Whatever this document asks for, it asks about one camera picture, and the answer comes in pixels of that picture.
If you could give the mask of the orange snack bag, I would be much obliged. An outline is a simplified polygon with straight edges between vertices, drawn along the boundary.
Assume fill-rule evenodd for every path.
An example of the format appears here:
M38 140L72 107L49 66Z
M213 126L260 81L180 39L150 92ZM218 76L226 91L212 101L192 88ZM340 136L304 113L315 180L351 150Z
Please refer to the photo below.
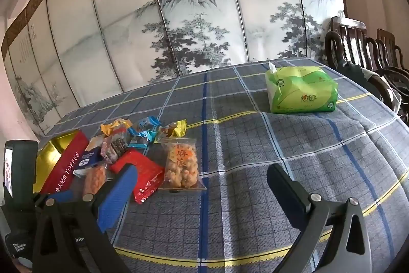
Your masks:
M105 182L106 167L104 164L90 168L85 178L83 194L97 194Z

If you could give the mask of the blue soda cracker pack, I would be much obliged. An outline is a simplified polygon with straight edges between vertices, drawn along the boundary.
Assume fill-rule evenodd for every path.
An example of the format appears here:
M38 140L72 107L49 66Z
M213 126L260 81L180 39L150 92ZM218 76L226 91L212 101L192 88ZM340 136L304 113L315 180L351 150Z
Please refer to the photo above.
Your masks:
M85 177L88 169L97 166L103 160L100 151L104 138L105 135L101 134L90 139L90 142L85 148L78 165L73 170L73 174L76 177Z

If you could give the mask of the red snack packet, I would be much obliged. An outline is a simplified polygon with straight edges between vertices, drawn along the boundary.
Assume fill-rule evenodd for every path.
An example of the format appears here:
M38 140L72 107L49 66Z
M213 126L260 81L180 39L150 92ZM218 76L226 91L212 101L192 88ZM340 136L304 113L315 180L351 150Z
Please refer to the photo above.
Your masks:
M136 149L129 148L109 169L118 174L127 164L136 167L137 181L133 188L133 196L136 203L143 204L161 186L164 180L164 167Z

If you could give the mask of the dark sesame bar packet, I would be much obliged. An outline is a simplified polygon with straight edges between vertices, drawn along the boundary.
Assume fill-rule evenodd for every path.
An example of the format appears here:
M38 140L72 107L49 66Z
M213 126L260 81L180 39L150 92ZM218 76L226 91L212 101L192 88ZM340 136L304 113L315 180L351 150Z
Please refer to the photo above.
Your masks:
M100 155L107 163L115 163L127 150L130 133L126 127L114 130L103 139Z

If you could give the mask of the fried dough twist bag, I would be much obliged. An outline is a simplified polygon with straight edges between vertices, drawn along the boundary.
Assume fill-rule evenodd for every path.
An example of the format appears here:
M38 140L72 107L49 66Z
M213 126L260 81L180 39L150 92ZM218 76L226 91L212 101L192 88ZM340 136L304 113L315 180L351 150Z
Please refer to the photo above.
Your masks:
M199 170L196 140L187 137L163 139L161 145L166 152L164 180L160 186L165 191L204 191Z

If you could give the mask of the red toffee tin box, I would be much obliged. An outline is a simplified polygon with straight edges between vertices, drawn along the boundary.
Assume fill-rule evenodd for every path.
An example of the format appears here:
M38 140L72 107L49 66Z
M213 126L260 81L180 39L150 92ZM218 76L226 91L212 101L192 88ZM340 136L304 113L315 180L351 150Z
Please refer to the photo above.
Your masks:
M50 139L37 154L33 193L54 194L68 190L73 170L88 144L89 140L79 129Z

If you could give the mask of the orange candy wrapper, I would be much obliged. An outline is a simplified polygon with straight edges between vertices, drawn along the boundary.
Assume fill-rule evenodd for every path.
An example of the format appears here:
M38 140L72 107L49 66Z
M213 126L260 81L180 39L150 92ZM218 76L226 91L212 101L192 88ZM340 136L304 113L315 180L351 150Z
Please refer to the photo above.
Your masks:
M117 129L117 127L124 126L129 128L132 126L132 122L128 119L118 118L117 120L109 123L109 124L101 124L100 130L105 136L109 136L112 132Z

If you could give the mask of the blue plaid tablecloth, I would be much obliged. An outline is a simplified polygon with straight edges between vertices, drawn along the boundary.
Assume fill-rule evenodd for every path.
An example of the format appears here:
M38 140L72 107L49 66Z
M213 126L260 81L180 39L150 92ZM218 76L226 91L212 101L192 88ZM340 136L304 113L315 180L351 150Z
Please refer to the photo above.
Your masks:
M204 191L130 202L108 234L132 272L272 272L297 238L266 179L272 163L326 200L358 199L374 272L408 236L408 127L343 75L335 111L271 114L264 62L135 89L73 111L48 136L156 116L186 119Z

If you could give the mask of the blue candy wrapper lower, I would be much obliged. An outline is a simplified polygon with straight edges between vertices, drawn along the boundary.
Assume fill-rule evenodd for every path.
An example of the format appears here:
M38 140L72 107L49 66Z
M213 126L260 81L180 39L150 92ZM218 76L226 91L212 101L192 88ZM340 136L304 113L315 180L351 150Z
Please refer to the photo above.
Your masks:
M130 127L128 128L128 132L130 133L130 142L128 147L136 149L146 149L155 141L155 137L157 136L156 131L149 129L137 132L133 127Z

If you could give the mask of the blue candy wrapper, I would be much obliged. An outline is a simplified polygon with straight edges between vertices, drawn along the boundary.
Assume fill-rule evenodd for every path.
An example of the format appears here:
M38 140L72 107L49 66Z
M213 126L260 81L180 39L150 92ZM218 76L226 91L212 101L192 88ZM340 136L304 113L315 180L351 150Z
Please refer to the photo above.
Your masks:
M153 130L156 127L161 126L161 122L154 116L147 116L139 121L137 121L135 129L137 132L143 132L148 130Z
M149 129L137 132L133 127L130 127L128 128L128 132L130 133L130 142L128 147L136 149L146 149L155 141L155 137L157 136L156 131Z

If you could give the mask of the blue candy wrapper upper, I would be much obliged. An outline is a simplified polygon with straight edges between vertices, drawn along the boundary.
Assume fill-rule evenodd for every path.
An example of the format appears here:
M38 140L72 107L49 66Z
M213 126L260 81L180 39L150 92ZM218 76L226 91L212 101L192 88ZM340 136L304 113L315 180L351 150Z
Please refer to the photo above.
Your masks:
M143 132L148 130L153 130L156 127L161 126L161 122L154 116L147 116L139 121L137 121L135 129L137 132Z

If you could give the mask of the yellow candy wrapper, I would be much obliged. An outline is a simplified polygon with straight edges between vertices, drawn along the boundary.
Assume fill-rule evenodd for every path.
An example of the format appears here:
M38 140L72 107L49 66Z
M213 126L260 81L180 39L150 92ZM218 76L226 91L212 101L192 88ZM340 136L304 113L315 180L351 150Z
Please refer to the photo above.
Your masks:
M187 120L182 119L176 122L169 123L168 125L160 125L157 128L157 134L155 136L155 144L159 144L161 140L172 137L183 137L187 131Z

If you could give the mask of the green tissue pack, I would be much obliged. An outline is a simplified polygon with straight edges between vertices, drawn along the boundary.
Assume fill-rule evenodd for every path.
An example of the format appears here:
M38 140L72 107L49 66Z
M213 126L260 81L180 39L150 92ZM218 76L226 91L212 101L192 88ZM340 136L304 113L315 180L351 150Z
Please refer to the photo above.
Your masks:
M332 112L338 83L320 67L276 67L265 72L270 111L274 114Z

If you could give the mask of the ink landscape folding screen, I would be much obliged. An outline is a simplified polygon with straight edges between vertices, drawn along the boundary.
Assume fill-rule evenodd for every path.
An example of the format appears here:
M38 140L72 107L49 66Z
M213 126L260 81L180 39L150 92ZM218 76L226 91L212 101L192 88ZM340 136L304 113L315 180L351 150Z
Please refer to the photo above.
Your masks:
M344 0L1 0L4 67L24 127L155 82L257 60L322 57Z

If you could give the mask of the dark wooden chair far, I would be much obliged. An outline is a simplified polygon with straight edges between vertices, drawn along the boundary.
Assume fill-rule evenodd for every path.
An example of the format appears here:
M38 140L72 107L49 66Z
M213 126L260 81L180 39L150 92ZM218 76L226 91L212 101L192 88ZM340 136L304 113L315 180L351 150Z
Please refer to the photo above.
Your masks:
M377 39L381 51L382 65L394 67L408 73L408 69L403 65L403 53L401 48L396 44L394 34L382 28L378 28Z

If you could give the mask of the dark wooden chair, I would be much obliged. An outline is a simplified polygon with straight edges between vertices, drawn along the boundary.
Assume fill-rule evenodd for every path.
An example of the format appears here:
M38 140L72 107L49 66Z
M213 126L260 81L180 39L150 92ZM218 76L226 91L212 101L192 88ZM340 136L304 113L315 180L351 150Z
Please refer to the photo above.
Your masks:
M408 73L408 69L403 65L403 53L401 48L396 44L394 34L382 28L378 28L377 39L381 51L382 65L394 67Z
M361 21L332 17L324 46L332 69L367 89L408 123L408 71L392 63L385 42L369 37Z

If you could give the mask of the dark wooden chair near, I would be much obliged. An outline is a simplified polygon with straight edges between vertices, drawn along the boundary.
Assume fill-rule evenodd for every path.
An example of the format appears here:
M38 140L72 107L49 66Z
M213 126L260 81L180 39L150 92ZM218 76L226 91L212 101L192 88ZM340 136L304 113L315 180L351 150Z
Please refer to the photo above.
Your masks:
M324 46L332 69L367 89L408 123L408 71L392 63L385 42L369 37L361 21L332 17Z

